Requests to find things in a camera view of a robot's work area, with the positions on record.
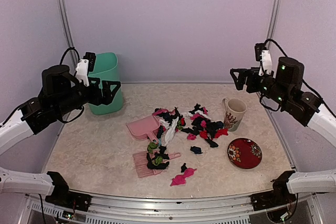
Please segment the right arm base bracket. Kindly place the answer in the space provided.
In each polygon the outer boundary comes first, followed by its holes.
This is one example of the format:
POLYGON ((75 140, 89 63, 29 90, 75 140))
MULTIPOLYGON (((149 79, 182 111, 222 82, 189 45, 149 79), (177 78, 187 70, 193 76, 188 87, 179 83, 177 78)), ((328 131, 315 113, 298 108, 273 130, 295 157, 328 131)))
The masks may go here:
POLYGON ((297 195, 290 193, 287 187, 289 177, 294 174, 294 170, 283 172, 272 182, 272 189, 250 196, 254 211, 265 210, 289 204, 297 200, 297 195))

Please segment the green paper scrap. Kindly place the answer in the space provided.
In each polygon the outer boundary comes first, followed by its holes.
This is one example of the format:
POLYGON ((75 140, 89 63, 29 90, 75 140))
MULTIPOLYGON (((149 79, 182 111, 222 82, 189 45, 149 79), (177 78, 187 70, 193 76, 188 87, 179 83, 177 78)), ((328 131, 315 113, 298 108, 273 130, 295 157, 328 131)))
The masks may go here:
POLYGON ((153 154, 153 151, 157 149, 158 144, 155 144, 154 142, 150 142, 149 145, 147 146, 147 152, 150 154, 153 154))

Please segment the magenta paper scrap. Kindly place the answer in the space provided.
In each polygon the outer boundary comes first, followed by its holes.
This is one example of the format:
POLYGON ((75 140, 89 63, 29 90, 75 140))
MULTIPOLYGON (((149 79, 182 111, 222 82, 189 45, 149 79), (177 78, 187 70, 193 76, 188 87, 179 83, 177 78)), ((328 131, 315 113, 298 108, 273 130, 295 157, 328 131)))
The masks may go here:
POLYGON ((194 173, 197 171, 197 169, 193 168, 187 168, 183 174, 176 175, 170 184, 170 186, 179 186, 179 185, 185 185, 186 179, 193 176, 194 173))

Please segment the aluminium front rail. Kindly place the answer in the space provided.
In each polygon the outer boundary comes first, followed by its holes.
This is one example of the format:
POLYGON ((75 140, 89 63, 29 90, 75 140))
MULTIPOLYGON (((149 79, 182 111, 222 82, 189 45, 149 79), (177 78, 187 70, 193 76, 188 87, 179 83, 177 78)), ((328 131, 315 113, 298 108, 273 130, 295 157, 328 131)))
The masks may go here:
POLYGON ((90 193, 87 211, 62 215, 69 208, 25 195, 16 223, 271 223, 284 206, 254 209, 251 194, 206 198, 139 198, 90 193))

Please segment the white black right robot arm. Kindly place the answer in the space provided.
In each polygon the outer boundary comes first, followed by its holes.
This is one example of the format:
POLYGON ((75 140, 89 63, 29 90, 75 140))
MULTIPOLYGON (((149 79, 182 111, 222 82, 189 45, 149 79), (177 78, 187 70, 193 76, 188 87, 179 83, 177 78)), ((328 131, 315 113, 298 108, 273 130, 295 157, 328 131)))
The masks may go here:
MULTIPOLYGON (((311 92, 303 92, 304 65, 299 61, 280 57, 276 75, 259 75, 257 68, 231 69, 230 75, 237 90, 259 92, 279 105, 281 112, 289 113, 301 125, 317 132, 335 145, 335 117, 323 99, 311 92)), ((335 169, 317 172, 286 171, 273 183, 269 201, 281 204, 289 194, 335 192, 335 169)))

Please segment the pink plastic dustpan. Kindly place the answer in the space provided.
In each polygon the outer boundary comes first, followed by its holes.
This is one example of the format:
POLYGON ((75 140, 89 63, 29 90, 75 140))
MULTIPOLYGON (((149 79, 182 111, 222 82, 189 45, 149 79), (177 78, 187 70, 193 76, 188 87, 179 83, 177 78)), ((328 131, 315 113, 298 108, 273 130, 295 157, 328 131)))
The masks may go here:
POLYGON ((129 122, 126 125, 135 140, 144 141, 149 139, 155 144, 159 142, 156 134, 161 124, 155 116, 149 115, 136 121, 129 122))

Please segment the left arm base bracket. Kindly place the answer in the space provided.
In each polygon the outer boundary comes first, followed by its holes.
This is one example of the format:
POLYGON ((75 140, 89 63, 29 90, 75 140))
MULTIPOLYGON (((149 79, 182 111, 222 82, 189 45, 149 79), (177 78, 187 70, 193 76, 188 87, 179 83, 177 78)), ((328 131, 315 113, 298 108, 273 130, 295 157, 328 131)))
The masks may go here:
POLYGON ((45 201, 57 206, 87 212, 92 197, 88 194, 77 193, 69 190, 69 186, 58 172, 47 172, 54 186, 51 195, 45 197, 45 201))

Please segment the right aluminium frame post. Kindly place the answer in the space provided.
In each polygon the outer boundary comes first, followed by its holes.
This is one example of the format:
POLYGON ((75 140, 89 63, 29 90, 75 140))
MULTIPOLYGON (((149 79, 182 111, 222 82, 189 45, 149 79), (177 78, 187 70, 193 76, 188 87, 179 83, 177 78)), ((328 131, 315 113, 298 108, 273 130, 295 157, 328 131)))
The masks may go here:
POLYGON ((276 31, 276 24, 278 19, 278 14, 280 10, 281 0, 273 0, 272 8, 271 8, 271 16, 270 22, 267 31, 267 39, 273 39, 275 31, 276 31))

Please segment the dark blue paper scrap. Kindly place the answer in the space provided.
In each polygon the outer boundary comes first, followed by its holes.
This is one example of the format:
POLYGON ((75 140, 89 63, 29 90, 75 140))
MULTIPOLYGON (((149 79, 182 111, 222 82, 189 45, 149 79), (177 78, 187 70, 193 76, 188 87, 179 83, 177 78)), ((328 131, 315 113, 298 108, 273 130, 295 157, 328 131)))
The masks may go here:
POLYGON ((202 149, 198 146, 191 146, 190 151, 193 152, 195 155, 201 155, 203 153, 202 149))

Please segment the left aluminium frame post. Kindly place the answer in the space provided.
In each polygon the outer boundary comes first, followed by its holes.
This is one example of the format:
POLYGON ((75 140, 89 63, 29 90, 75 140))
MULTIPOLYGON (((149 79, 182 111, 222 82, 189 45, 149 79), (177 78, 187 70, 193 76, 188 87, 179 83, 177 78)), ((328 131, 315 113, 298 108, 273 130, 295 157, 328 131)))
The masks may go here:
POLYGON ((74 41, 71 34, 70 24, 67 16, 66 1, 57 0, 58 10, 60 14, 61 25, 64 31, 65 40, 68 47, 74 47, 74 41))

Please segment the small black paper scrap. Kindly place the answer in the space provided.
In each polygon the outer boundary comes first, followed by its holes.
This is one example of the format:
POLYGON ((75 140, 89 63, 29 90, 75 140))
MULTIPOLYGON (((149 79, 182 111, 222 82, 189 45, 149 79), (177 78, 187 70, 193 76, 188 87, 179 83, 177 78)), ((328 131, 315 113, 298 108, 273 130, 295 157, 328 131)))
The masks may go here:
POLYGON ((186 163, 181 166, 181 173, 184 173, 187 170, 186 163))

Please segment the red paper scrap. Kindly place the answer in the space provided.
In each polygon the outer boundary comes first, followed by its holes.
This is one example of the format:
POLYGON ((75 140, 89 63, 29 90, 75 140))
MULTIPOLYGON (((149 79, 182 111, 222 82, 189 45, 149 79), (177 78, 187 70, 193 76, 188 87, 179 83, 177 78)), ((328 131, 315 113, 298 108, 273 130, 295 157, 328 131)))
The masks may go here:
POLYGON ((222 135, 228 135, 228 129, 219 129, 216 131, 215 135, 214 135, 214 138, 219 138, 221 137, 222 135))

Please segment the green plastic waste bin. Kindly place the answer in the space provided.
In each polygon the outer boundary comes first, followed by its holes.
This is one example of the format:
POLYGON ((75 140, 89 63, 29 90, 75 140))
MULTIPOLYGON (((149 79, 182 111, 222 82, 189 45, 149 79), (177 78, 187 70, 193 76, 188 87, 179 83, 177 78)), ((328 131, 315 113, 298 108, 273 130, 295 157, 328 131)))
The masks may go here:
POLYGON ((93 72, 89 72, 88 77, 93 81, 99 79, 98 86, 103 100, 101 105, 89 103, 91 112, 104 115, 121 110, 123 96, 117 55, 112 52, 97 54, 93 72))

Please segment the red floral plate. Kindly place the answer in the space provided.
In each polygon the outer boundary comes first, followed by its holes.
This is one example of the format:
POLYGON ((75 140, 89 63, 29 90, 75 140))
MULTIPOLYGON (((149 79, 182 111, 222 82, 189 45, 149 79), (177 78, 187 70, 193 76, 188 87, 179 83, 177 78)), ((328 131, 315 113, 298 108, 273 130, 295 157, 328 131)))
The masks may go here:
POLYGON ((257 143, 248 138, 236 138, 227 148, 229 160, 241 169, 257 167, 262 160, 262 151, 257 143))

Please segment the pink plastic hand brush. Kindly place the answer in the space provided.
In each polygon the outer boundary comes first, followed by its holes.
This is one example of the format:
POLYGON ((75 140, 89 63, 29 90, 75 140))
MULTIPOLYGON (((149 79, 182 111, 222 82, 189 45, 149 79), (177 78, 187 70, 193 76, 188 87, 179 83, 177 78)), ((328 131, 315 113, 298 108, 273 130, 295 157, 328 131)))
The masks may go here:
POLYGON ((180 152, 166 154, 160 152, 138 152, 132 155, 135 170, 139 178, 158 175, 166 170, 171 160, 181 157, 180 152))

